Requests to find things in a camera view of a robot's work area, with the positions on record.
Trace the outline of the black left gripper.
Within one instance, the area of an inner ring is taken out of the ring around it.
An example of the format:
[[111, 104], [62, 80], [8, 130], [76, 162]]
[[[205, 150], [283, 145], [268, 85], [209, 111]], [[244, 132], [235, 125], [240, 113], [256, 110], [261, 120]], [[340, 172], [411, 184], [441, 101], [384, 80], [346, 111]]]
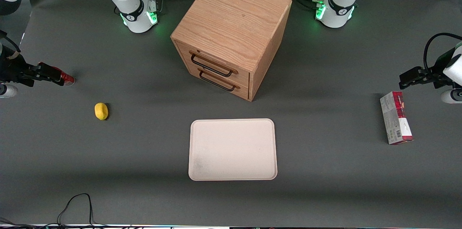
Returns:
[[450, 49], [435, 61], [434, 66], [430, 68], [430, 71], [416, 66], [412, 70], [408, 70], [399, 76], [400, 82], [399, 87], [401, 90], [408, 88], [409, 86], [419, 84], [419, 82], [433, 82], [434, 89], [439, 89], [444, 86], [453, 87], [453, 81], [447, 77], [443, 71], [452, 59], [455, 50]]

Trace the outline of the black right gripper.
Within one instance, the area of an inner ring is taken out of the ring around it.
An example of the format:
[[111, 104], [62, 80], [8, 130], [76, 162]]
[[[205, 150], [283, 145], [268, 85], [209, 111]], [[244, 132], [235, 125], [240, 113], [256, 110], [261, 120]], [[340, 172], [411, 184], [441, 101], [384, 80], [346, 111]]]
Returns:
[[59, 86], [65, 85], [65, 73], [61, 69], [50, 65], [28, 64], [21, 54], [14, 59], [8, 59], [8, 53], [1, 54], [0, 77], [2, 82], [20, 83], [28, 87], [33, 87], [35, 81], [48, 81]]

